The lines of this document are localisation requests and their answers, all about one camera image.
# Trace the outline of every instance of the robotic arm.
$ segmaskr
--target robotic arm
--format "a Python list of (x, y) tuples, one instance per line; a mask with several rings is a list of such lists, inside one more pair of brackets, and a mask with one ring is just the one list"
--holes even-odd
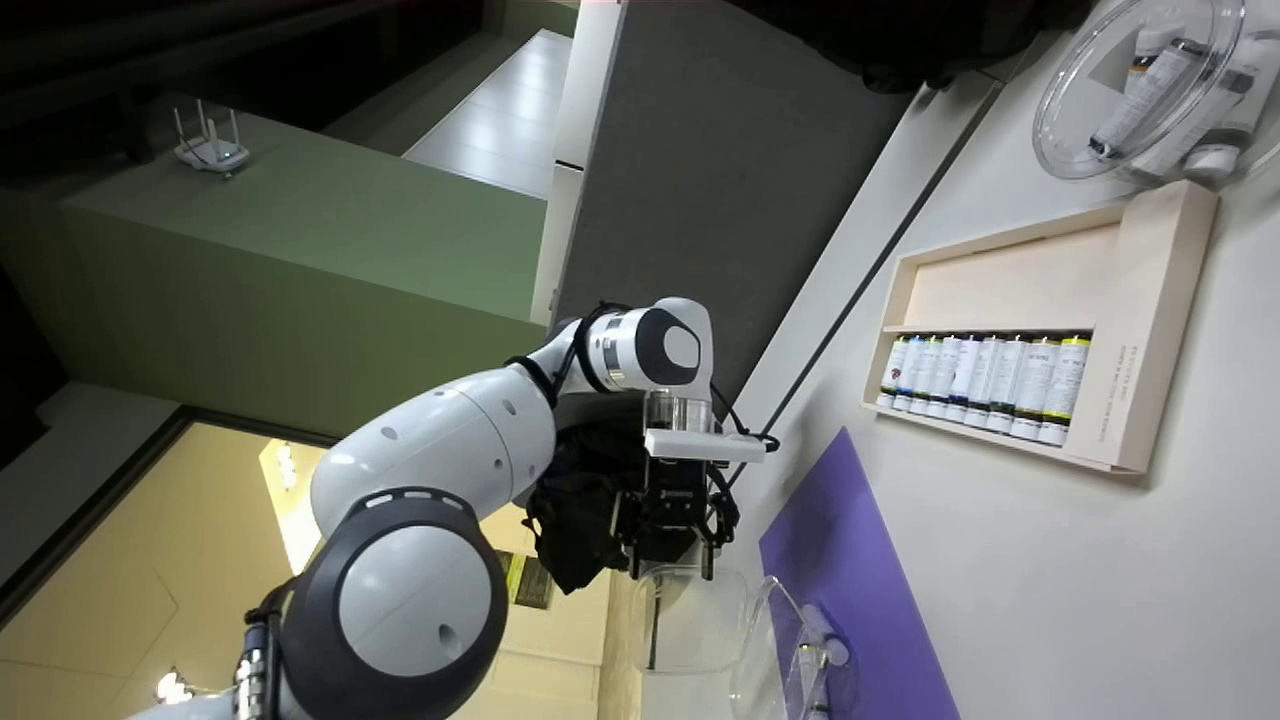
[(341, 440), (311, 484), (320, 552), (246, 612), (236, 686), (140, 720), (441, 720), (482, 679), (507, 598), (479, 517), (532, 490), (568, 392), (662, 392), (659, 461), (758, 461), (718, 436), (691, 300), (595, 310), (507, 367), (441, 382)]

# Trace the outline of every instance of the shelf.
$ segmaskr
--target shelf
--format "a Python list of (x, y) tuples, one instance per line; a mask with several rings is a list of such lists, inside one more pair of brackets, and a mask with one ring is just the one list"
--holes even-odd
[(1044, 461), (1056, 461), (1056, 464), (1075, 464), (1075, 466), (1090, 466), (1090, 473), (1108, 473), (1108, 475), (1132, 475), (1129, 466), (1116, 466), (1116, 464), (1103, 464), (1103, 461), (1090, 461), (1090, 456), (1071, 456), (1071, 450), (1052, 446), (1052, 443), (996, 436), (996, 433), (980, 433), (980, 428), (967, 428), (967, 422), (929, 420), (929, 414), (912, 414), (912, 413), (895, 413), (895, 408), (879, 408), (879, 402), (866, 402), (866, 408), (876, 414), (889, 414), (889, 420), (900, 420), (900, 422), (918, 422), (918, 428), (934, 428), (934, 433), (946, 433), (946, 436), (985, 440), (985, 443), (1000, 443), (1000, 446), (1010, 446), (1010, 450), (1028, 450), (1028, 456), (1044, 456)]
[(1210, 191), (1165, 185), (1129, 205), (902, 256), (864, 400), (876, 408), (891, 340), (902, 332), (1090, 332), (1064, 446), (891, 408), (876, 408), (876, 414), (1108, 475), (1143, 475), (1195, 305), (1210, 216)]
[(882, 324), (879, 326), (882, 337), (1086, 337), (1090, 324), (1000, 324), (1000, 326), (986, 326), (986, 324)]

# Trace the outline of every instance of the wall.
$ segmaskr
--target wall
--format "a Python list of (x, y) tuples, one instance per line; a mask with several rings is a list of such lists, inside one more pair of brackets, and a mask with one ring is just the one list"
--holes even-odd
[(539, 28), (571, 35), (579, 0), (482, 0), (482, 25), (507, 35), (532, 35)]
[(42, 428), (37, 402), (50, 394), (67, 372), (50, 357), (37, 319), (0, 270), (0, 466), (18, 456)]
[(4, 603), (31, 575), (37, 552), (140, 450), (176, 413), (169, 400), (62, 382), (38, 402), (42, 436), (0, 466)]
[(536, 284), (529, 319), (551, 324), (555, 305), (565, 293), (565, 264), (571, 249), (571, 229), (579, 216), (579, 197), (605, 114), (605, 97), (614, 59), (614, 35), (622, 15), (633, 11), (628, 0), (582, 0), (575, 11), (575, 35), (568, 47), (555, 141), (551, 141), (551, 187), (549, 187), (549, 216), (536, 256)]
[(724, 0), (628, 0), (558, 315), (688, 293), (740, 386), (895, 114)]
[[(1000, 92), (895, 256), (1137, 191), (1121, 176), (1052, 180), (1036, 165), (1028, 130), (1052, 77), (1047, 59)], [(951, 127), (974, 105), (942, 92), (906, 113), (742, 386), (748, 422), (770, 414), (839, 315), (871, 259), (866, 244), (879, 249), (891, 233), (882, 207), (895, 207), (895, 197), (930, 171), (918, 154), (942, 154)], [(1276, 113), (1269, 118), (1251, 154), (1280, 141)], [(871, 420), (858, 386), (891, 280), (889, 264), (781, 414), (782, 450), (740, 475), (742, 530), (730, 552), (740, 572), (758, 572), (756, 534), (813, 461), (849, 433), (960, 715), (1273, 715), (1280, 703), (1273, 683), (1280, 671), (1273, 612), (1280, 597), (1273, 557), (1280, 544), (1273, 520), (1280, 386), (1269, 372), (1280, 342), (1255, 332), (1255, 310), (1280, 305), (1276, 233), (1276, 185), (1251, 176), (1222, 187), (1149, 484), (1116, 484)], [(673, 608), (662, 654), (688, 659), (681, 650), (703, 654), (724, 643), (727, 626), (712, 622), (724, 614), (714, 603), (724, 598), (701, 586)]]

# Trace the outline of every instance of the gray surface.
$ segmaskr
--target gray surface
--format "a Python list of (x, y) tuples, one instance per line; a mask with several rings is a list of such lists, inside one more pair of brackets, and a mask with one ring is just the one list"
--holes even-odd
[(688, 293), (736, 392), (895, 114), (724, 0), (633, 0), (558, 315)]
[(37, 436), (37, 408), (50, 394), (67, 372), (50, 357), (31, 310), (18, 305), (15, 287), (0, 270), (0, 466), (18, 456)]
[(0, 473), (0, 582), (50, 538), (176, 413), (169, 400), (67, 382), (42, 408), (47, 433)]
[(536, 31), (414, 141), (403, 158), (549, 201), (568, 47), (568, 35)]
[(400, 77), (390, 87), (366, 97), (325, 127), (325, 134), (403, 154), (427, 127), (437, 127), (493, 69), (515, 57), (513, 31), (476, 31), (441, 59)]

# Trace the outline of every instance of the white label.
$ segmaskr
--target white label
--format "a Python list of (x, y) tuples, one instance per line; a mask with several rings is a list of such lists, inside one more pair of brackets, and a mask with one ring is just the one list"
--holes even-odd
[(1052, 377), (1047, 377), (1047, 394), (1044, 394), (1044, 414), (1071, 420), (1071, 408), (1075, 408), (1075, 394), (1079, 394), (1079, 380), (1085, 380), (1085, 358), (1086, 358), (1086, 340), (1085, 337), (1067, 337), (1056, 348)]
[(917, 358), (912, 380), (906, 380), (906, 392), (929, 392), (930, 372), (934, 372), (934, 357), (940, 357), (940, 340), (934, 340), (934, 337), (923, 337), (923, 340), (918, 340), (918, 358)]
[(946, 394), (956, 382), (956, 363), (960, 363), (960, 337), (942, 337), (934, 350), (934, 367), (929, 380), (929, 394)]
[(1056, 342), (1047, 337), (1024, 348), (1010, 380), (1017, 382), (1010, 402), (1021, 413), (1044, 413), (1052, 358), (1056, 358)]
[(996, 380), (992, 372), (996, 372), (996, 350), (1000, 348), (1005, 348), (1000, 337), (980, 340), (967, 402), (986, 402), (992, 400), (992, 380)]
[(918, 337), (902, 340), (900, 372), (895, 372), (895, 392), (917, 392), (912, 377), (918, 367)]
[(996, 348), (996, 367), (992, 367), (992, 402), (1010, 402), (1017, 400), (1017, 363), (1024, 357), (1024, 340), (1000, 340)]
[(965, 394), (967, 400), (967, 392), (974, 382), (980, 350), (985, 350), (985, 340), (974, 340), (974, 337), (960, 340), (956, 380), (951, 380), (946, 394)]
[(900, 340), (891, 340), (891, 350), (889, 350), (889, 363), (882, 363), (882, 377), (879, 377), (879, 386), (895, 386), (900, 382), (900, 377), (902, 377), (902, 358), (906, 358), (906, 340), (900, 337)]

